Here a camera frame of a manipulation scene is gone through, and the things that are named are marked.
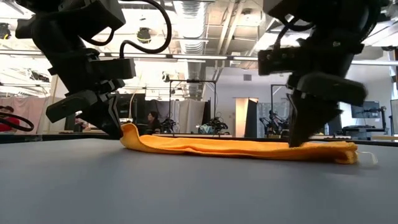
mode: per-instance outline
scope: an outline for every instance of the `ductwork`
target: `ductwork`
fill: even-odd
[[[180,41],[182,53],[192,55],[203,54],[205,43],[194,39],[205,37],[207,3],[200,1],[174,1],[174,8],[180,19],[179,33],[185,39],[192,39]],[[201,75],[200,69],[201,63],[188,62],[188,78],[204,80],[205,75]],[[199,98],[201,96],[197,86],[190,86],[189,94],[192,98]]]

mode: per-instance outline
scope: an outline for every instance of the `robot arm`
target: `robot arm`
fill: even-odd
[[[18,4],[33,11],[29,20],[18,20],[16,37],[33,39],[43,52],[52,68],[49,72],[58,75],[68,89],[66,98],[50,105],[46,115],[56,122],[72,113],[82,111],[79,118],[95,125],[115,139],[123,136],[116,95],[112,94],[124,86],[124,79],[135,76],[133,59],[125,59],[126,44],[150,54],[160,53],[171,41],[171,22],[167,13],[153,0],[142,0],[154,5],[165,17],[167,38],[159,49],[145,49],[125,40],[121,47],[121,58],[99,59],[99,52],[85,47],[83,40],[93,45],[111,42],[114,31],[126,21],[117,0],[19,0]],[[105,42],[92,38],[110,27],[112,32]]]
[[[284,23],[272,50],[259,52],[259,74],[292,72],[289,146],[297,147],[323,125],[339,116],[338,102],[362,105],[367,95],[358,82],[344,79],[362,41],[377,23],[380,0],[264,0],[264,11]],[[288,15],[294,18],[287,22]],[[299,20],[308,25],[297,26]],[[300,46],[280,48],[289,30],[312,28]]]
[[[151,1],[156,8],[159,4]],[[67,97],[47,108],[47,116],[55,122],[76,111],[80,118],[106,133],[122,136],[116,111],[116,99],[111,92],[123,87],[123,79],[134,76],[134,62],[123,57],[100,61],[99,52],[85,48],[81,39],[95,44],[91,38],[104,28],[113,31],[125,23],[116,0],[19,0],[36,15],[19,21],[17,38],[32,38],[52,64],[51,74],[57,74],[68,88]],[[361,42],[370,34],[380,14],[380,0],[264,0],[264,11],[279,19],[285,28],[279,34],[274,49],[259,52],[259,74],[292,72],[287,87],[290,109],[289,146],[299,146],[338,116],[338,102],[361,105],[367,95],[358,82],[344,79],[354,55],[361,53]],[[171,24],[165,11],[168,32],[159,50],[140,48],[155,54],[163,51],[171,40]],[[292,15],[288,22],[285,18]],[[297,26],[299,20],[308,22]],[[280,48],[282,36],[289,30],[312,28],[309,38],[300,40],[300,47]]]

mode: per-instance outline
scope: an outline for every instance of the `monitor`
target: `monitor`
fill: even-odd
[[[351,105],[352,118],[380,118],[380,108],[378,101],[365,101],[362,106]]]

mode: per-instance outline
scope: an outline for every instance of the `folded towel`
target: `folded towel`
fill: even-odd
[[[357,146],[349,142],[305,143],[289,148],[285,142],[139,136],[133,124],[122,126],[120,142],[128,149],[163,154],[198,154],[221,157],[255,157],[290,161],[331,161],[354,164]]]

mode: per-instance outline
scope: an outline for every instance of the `desk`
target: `desk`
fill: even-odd
[[[176,137],[176,138],[231,138],[230,134],[153,134],[160,137]]]
[[[395,136],[388,136],[388,135],[384,135],[384,136],[372,136],[372,140],[390,140],[390,141],[397,141],[398,137]]]
[[[379,165],[149,154],[102,139],[0,144],[0,223],[397,223],[398,150],[359,150]]]

